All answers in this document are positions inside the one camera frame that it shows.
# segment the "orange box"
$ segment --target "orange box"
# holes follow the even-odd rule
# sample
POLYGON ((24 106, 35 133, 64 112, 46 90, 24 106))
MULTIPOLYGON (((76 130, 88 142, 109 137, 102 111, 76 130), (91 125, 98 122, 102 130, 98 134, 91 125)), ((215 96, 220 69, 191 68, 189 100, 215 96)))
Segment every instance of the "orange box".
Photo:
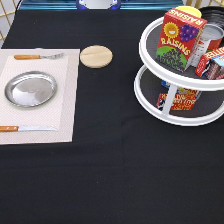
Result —
MULTIPOLYGON (((159 99, 157 101, 156 107, 159 110, 163 109, 166 102, 167 94, 159 94, 159 99)), ((196 102, 196 97, 194 94, 176 94, 173 100, 173 105, 171 110, 191 110, 196 102)))
POLYGON ((185 71, 191 64, 206 23, 206 20, 183 11, 169 10, 164 16, 156 59, 185 71))

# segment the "white shelf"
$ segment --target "white shelf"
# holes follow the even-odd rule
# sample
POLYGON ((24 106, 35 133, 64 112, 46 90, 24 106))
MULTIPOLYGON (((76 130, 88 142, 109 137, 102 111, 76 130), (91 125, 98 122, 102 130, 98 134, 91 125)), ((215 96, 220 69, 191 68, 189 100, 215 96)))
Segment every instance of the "white shelf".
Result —
POLYGON ((214 120, 218 119, 220 116, 224 114, 223 91, 219 91, 222 94, 208 95, 211 97, 213 96, 215 98, 214 100, 216 101, 218 98, 217 102, 220 103, 221 105, 221 106, 218 106, 218 108, 217 107, 214 108, 214 112, 211 112, 211 110, 208 110, 210 111, 209 114, 204 115, 202 113, 203 114, 202 116, 198 116, 197 113, 192 113, 191 111, 188 111, 188 112, 179 111, 179 114, 191 113, 195 115, 195 117, 182 117, 182 116, 177 116, 177 113, 173 111, 170 112, 170 107, 172 105, 177 86, 193 89, 193 90, 217 91, 217 90, 224 89, 224 80, 208 80, 206 78, 198 77, 196 74, 194 74, 194 70, 195 70, 194 67, 188 68, 185 72, 181 73, 179 71, 176 71, 166 65, 163 65, 155 61, 156 50, 158 46, 158 40, 159 40, 159 36, 161 32, 162 23, 163 23, 163 17, 149 24, 144 30, 140 43, 139 43, 139 54, 144 63, 144 65, 140 68, 134 82, 134 91, 139 103, 143 106, 143 108, 146 111, 151 113, 153 116, 171 124, 182 125, 182 126, 198 126, 198 125, 204 125, 204 124, 213 122, 214 120), (160 111, 156 108, 155 102, 153 104, 149 102, 149 100, 146 99, 146 97, 144 96, 142 92, 141 78, 142 78, 142 75, 145 75, 144 73, 147 69, 152 72, 151 74, 152 76, 155 75, 158 78, 171 83, 163 111, 160 111))
POLYGON ((188 68, 184 73, 181 74, 180 72, 178 71, 175 72, 175 70, 169 68, 168 66, 161 65, 155 61, 156 57, 155 50, 157 49, 158 39, 160 35, 160 32, 158 33, 158 30, 155 31, 156 30, 155 28, 161 26, 162 23, 163 23, 163 17, 149 24, 142 34, 139 43, 139 54, 146 67, 160 79, 166 80, 169 83, 172 83, 177 86, 202 91, 223 90, 224 80, 201 79, 196 74, 194 74, 195 68, 193 67, 191 69, 188 68), (150 38, 150 35, 153 34, 153 32, 157 35, 156 39, 157 44, 153 46, 154 48, 152 49, 152 52, 149 53, 147 50, 147 39, 150 38), (186 77, 186 74, 189 74, 189 71, 191 72, 191 75, 190 77, 186 77))

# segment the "cereal box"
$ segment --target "cereal box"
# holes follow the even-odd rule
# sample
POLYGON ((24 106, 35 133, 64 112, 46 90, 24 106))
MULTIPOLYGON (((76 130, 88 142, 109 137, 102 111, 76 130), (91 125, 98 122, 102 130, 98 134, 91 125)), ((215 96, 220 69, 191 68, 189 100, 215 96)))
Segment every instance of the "cereal box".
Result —
MULTIPOLYGON (((159 110, 163 110, 166 102, 167 94, 159 94, 159 99, 157 101, 156 107, 159 110)), ((194 94, 176 94, 173 100, 173 105, 171 110, 191 110, 196 102, 194 94)))
MULTIPOLYGON (((170 88, 170 83, 166 82, 164 80, 162 80, 162 86, 166 87, 166 88, 170 88)), ((177 87, 177 94, 194 94, 196 97, 196 100, 199 99, 199 97, 201 96, 201 91, 199 90, 193 90, 193 89, 186 89, 186 88, 182 88, 182 87, 177 87)))
POLYGON ((169 10, 162 25, 156 59, 176 70, 191 64, 207 21, 177 9, 169 10))
POLYGON ((210 51, 206 54, 203 54, 200 58, 195 73, 200 77, 206 75, 210 69, 211 62, 215 58, 219 58, 220 56, 223 55, 224 55, 224 47, 220 47, 214 51, 210 51))

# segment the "raisin box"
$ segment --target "raisin box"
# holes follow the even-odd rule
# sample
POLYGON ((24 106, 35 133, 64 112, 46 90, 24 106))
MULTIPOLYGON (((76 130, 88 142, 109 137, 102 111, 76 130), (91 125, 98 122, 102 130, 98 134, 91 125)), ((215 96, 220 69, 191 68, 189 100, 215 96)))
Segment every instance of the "raisin box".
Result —
POLYGON ((198 76, 205 76, 210 69, 211 62, 220 56, 224 55, 224 47, 220 47, 214 51, 210 51, 201 56, 200 61, 197 65, 195 73, 198 76))
POLYGON ((175 8, 163 20, 156 59, 176 70, 185 71, 191 64, 207 21, 175 8))

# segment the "food box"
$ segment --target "food box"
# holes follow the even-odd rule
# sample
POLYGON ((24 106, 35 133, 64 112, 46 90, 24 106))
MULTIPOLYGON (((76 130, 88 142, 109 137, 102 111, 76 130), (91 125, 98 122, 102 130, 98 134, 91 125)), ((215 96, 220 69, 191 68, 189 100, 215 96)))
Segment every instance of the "food box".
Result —
MULTIPOLYGON (((162 86, 166 87, 166 88, 170 88, 170 83, 166 82, 164 80, 162 80, 162 86)), ((186 88, 182 88, 182 87, 177 87, 177 94, 194 94, 196 97, 196 100, 199 99, 199 97, 201 96, 202 91, 199 90, 192 90, 192 89, 186 89, 186 88)))
MULTIPOLYGON (((163 107, 166 102, 167 94, 161 93, 159 94, 159 98, 156 104, 156 107, 159 110, 163 110, 163 107)), ((173 100, 173 105, 171 106, 171 110, 191 110, 196 102, 196 98, 194 94, 176 94, 173 100)))
POLYGON ((211 62, 215 58, 219 58, 220 56, 223 55, 224 55, 224 47, 220 47, 214 51, 210 51, 207 52, 206 54, 203 54, 200 58, 195 73, 200 77, 206 75, 208 70, 210 69, 211 62))
POLYGON ((169 10, 162 25, 156 60, 176 70, 191 64, 207 21, 177 9, 169 10))

